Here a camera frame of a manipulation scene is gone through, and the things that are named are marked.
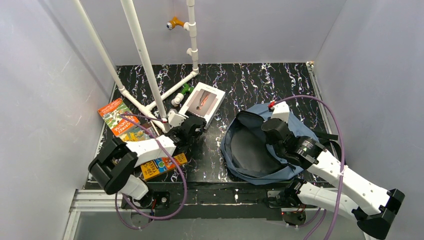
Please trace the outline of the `blue backpack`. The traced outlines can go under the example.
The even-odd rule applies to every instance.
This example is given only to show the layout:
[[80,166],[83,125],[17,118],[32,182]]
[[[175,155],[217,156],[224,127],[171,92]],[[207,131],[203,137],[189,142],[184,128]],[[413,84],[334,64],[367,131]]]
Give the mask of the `blue backpack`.
[[268,103],[255,104],[236,114],[220,144],[229,172],[253,185],[289,181],[303,168],[278,157],[266,143],[261,125],[273,117]]

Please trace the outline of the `white photo cover book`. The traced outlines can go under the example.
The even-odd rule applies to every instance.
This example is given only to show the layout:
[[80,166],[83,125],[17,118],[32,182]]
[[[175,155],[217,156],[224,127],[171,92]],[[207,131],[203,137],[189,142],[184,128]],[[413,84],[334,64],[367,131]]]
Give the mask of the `white photo cover book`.
[[210,126],[225,96],[225,91],[199,82],[178,113],[187,117],[189,116],[188,114],[191,114],[203,118],[205,121],[204,129],[206,130]]

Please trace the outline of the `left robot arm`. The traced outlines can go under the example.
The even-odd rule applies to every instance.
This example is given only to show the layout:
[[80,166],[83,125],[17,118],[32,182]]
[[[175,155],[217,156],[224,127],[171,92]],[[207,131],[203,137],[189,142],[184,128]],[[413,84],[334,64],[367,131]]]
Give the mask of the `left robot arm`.
[[202,135],[205,124],[202,118],[190,116],[158,137],[128,142],[112,138],[88,165],[88,171],[106,194],[120,193],[141,200],[149,188],[135,175],[136,168],[163,158],[178,168],[180,163],[176,156],[184,153]]

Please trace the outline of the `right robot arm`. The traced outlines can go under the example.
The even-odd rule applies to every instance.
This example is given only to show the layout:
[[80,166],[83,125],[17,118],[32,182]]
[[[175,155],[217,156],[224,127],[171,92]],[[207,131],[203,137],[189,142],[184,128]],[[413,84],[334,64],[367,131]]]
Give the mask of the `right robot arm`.
[[295,136],[286,122],[271,118],[261,125],[265,140],[276,155],[317,175],[341,192],[337,194],[313,187],[304,181],[295,189],[301,201],[317,207],[338,207],[344,216],[354,218],[367,235],[384,240],[405,199],[397,188],[380,187],[343,165],[323,144],[309,136]]

